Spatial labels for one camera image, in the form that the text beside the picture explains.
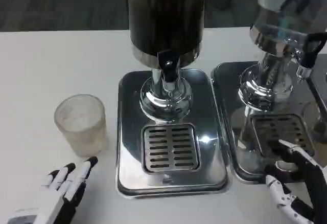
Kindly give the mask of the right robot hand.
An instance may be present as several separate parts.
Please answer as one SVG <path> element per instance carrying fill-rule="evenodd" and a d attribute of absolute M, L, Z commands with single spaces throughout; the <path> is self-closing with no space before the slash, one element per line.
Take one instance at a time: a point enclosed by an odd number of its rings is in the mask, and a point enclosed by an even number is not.
<path fill-rule="evenodd" d="M 286 175 L 280 167 L 265 167 L 265 184 L 276 207 L 294 223 L 326 223 L 326 167 L 320 166 L 301 146 L 278 139 L 268 143 L 272 152 L 287 163 L 297 166 L 290 175 L 305 183 L 311 206 L 302 201 L 285 185 Z"/>

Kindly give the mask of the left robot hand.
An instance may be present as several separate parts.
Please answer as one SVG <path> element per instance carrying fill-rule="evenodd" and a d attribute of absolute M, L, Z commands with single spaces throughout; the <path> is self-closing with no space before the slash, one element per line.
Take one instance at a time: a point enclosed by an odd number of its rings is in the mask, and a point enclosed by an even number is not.
<path fill-rule="evenodd" d="M 84 196 L 86 180 L 97 163 L 98 158 L 91 156 L 77 172 L 75 163 L 52 171 L 6 223 L 71 223 Z"/>

